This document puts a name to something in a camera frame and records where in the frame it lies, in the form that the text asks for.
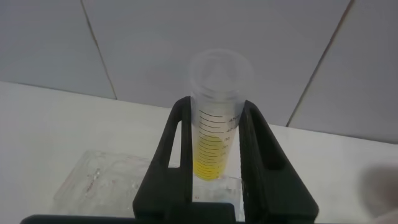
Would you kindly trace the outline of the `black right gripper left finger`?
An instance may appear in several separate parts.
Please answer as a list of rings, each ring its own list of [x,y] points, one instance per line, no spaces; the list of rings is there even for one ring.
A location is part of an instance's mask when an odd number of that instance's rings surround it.
[[[133,200],[136,219],[161,220],[176,205],[192,203],[193,152],[191,99],[179,99],[172,107],[150,166]],[[169,167],[172,147],[181,124],[180,165]]]

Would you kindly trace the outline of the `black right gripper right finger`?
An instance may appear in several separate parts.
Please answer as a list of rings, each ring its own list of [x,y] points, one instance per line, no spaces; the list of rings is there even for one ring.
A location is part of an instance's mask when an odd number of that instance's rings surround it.
[[[315,223],[316,201],[250,101],[239,121],[239,152],[246,223]]]

